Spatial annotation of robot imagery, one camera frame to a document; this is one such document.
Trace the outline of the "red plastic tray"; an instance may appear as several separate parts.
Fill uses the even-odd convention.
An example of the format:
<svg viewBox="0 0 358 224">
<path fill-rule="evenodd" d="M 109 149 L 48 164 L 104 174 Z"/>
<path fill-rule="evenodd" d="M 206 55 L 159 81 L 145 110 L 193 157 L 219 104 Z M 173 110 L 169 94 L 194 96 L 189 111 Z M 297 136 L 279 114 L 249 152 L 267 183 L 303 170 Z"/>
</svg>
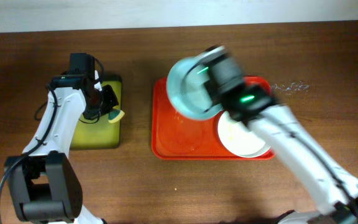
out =
<svg viewBox="0 0 358 224">
<path fill-rule="evenodd" d="M 205 121 L 188 119 L 171 105 L 166 78 L 155 82 L 152 109 L 152 151 L 165 160 L 245 161 L 229 152 L 218 137 L 218 122 L 223 114 Z"/>
</svg>

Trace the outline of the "yellow green sponge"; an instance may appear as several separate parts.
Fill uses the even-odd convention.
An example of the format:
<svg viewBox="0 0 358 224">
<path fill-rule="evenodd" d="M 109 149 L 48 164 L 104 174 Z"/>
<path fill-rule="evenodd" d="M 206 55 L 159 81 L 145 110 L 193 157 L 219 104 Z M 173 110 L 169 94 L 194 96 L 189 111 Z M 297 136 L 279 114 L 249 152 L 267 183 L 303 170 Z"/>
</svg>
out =
<svg viewBox="0 0 358 224">
<path fill-rule="evenodd" d="M 112 109 L 108 114 L 108 122 L 116 123 L 116 122 L 120 121 L 124 115 L 125 115 L 125 112 L 123 112 L 123 110 Z"/>
</svg>

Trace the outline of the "white plate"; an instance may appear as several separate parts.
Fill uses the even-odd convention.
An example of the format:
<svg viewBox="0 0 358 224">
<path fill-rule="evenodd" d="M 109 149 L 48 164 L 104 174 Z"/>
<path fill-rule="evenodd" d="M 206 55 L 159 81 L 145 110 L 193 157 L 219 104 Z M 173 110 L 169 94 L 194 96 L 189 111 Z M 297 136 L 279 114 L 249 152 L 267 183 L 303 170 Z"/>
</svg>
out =
<svg viewBox="0 0 358 224">
<path fill-rule="evenodd" d="M 231 119 L 227 111 L 220 116 L 217 131 L 222 145 L 236 156 L 255 158 L 270 150 L 270 146 L 264 140 L 242 122 Z"/>
</svg>

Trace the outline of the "light blue plate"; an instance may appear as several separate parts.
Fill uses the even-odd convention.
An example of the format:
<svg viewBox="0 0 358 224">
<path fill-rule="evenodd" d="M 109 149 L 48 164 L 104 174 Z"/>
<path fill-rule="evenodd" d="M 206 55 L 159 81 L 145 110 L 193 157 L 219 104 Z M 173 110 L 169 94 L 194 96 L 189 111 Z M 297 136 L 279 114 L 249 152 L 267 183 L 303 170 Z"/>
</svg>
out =
<svg viewBox="0 0 358 224">
<path fill-rule="evenodd" d="M 205 121 L 223 110 L 220 104 L 213 103 L 204 86 L 209 81 L 209 67 L 202 60 L 224 52 L 223 46 L 213 47 L 197 56 L 179 60 L 169 71 L 166 83 L 168 99 L 182 116 Z"/>
</svg>

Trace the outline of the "black tray with yellow liquid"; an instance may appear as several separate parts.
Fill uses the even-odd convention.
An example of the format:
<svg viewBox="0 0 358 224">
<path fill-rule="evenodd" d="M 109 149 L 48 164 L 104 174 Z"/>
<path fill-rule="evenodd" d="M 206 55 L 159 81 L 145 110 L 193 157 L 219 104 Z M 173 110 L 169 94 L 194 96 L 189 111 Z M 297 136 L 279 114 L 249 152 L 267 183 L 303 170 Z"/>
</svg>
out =
<svg viewBox="0 0 358 224">
<path fill-rule="evenodd" d="M 118 74 L 107 74 L 104 77 L 102 86 L 111 85 L 119 102 L 114 109 L 121 109 L 122 78 Z M 73 140 L 70 145 L 71 150 L 94 150 L 94 149 L 115 149 L 120 142 L 120 121 L 110 123 L 108 114 L 100 117 L 97 123 L 87 121 L 83 116 L 80 117 L 76 125 Z"/>
</svg>

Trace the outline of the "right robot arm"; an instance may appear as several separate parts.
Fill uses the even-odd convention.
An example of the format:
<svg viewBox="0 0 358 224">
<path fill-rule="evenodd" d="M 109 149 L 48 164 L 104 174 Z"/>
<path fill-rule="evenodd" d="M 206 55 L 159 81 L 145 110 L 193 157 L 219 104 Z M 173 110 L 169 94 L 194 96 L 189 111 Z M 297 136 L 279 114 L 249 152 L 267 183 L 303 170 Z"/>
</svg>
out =
<svg viewBox="0 0 358 224">
<path fill-rule="evenodd" d="M 358 223 L 358 178 L 316 142 L 286 104 L 258 85 L 223 93 L 221 104 L 273 149 L 314 201 L 316 211 L 289 211 L 278 223 Z"/>
</svg>

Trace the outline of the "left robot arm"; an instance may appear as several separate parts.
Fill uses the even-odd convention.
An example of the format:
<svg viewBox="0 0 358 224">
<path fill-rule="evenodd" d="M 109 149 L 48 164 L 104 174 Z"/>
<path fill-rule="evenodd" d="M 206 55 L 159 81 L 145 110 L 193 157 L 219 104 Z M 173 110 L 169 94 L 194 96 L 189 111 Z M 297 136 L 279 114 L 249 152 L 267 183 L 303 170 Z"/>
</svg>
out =
<svg viewBox="0 0 358 224">
<path fill-rule="evenodd" d="M 80 118 L 90 121 L 117 104 L 111 86 L 96 71 L 64 74 L 46 86 L 40 124 L 19 156 L 8 157 L 7 184 L 16 217 L 31 223 L 105 223 L 83 203 L 83 190 L 68 159 Z"/>
</svg>

